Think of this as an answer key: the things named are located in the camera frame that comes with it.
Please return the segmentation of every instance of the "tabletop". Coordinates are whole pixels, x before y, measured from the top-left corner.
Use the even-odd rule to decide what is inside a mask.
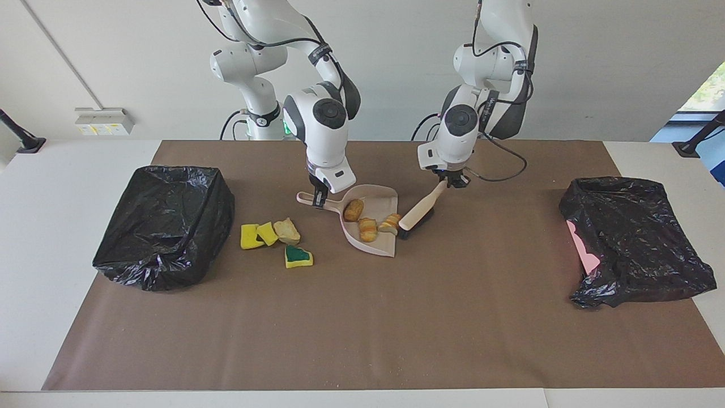
[[[454,390],[230,391],[156,393],[40,393],[43,381],[90,287],[93,258],[129,175],[151,162],[158,141],[49,142],[40,154],[16,157],[0,174],[0,394],[3,407],[139,404],[196,406],[491,405],[593,407],[636,401],[662,407],[716,406],[725,389],[710,390]],[[668,144],[605,143],[623,176],[665,185],[675,214],[700,257],[721,281],[725,258],[725,192],[698,160],[680,158]],[[725,345],[725,295],[695,298],[718,344]]]

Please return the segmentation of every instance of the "electrical outlet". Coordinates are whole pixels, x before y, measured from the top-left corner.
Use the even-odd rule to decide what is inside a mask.
[[[84,136],[128,136],[133,130],[133,121],[123,109],[75,110],[78,120],[75,125]]]

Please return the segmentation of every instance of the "dustpan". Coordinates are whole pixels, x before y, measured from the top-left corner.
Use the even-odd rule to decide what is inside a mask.
[[[365,203],[360,218],[375,219],[380,224],[390,214],[397,213],[398,193],[390,187],[361,184],[349,189],[342,200],[327,200],[323,206],[323,209],[327,211],[338,213],[342,231],[352,246],[373,255],[395,257],[395,235],[381,232],[375,241],[363,242],[360,240],[360,229],[357,227],[357,222],[346,222],[342,218],[345,206],[356,198]],[[310,193],[297,193],[297,201],[302,204],[312,205],[313,199],[314,196]]]

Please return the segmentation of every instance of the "trash bag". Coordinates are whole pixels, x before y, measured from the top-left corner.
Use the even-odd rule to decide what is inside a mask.
[[[576,179],[559,203],[584,265],[571,300],[674,301],[717,288],[680,228],[664,186],[625,177]]]
[[[133,174],[93,260],[142,290],[199,283],[231,231],[234,196],[218,168],[143,167]]]

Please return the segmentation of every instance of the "black stand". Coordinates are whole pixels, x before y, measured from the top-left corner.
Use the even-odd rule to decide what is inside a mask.
[[[0,121],[5,123],[5,126],[7,126],[12,133],[16,134],[17,138],[20,139],[22,147],[17,150],[18,153],[37,153],[46,142],[44,138],[35,137],[29,131],[26,131],[18,126],[18,124],[15,123],[2,109],[0,109]]]
[[[700,158],[700,155],[695,152],[695,149],[697,149],[697,145],[700,144],[701,141],[705,140],[705,138],[710,136],[710,134],[712,134],[715,129],[723,125],[725,125],[725,110],[718,113],[718,115],[713,120],[711,120],[710,123],[705,125],[705,127],[701,131],[694,135],[692,139],[688,140],[687,142],[672,142],[672,145],[675,147],[675,150],[679,153],[679,155],[683,158]]]

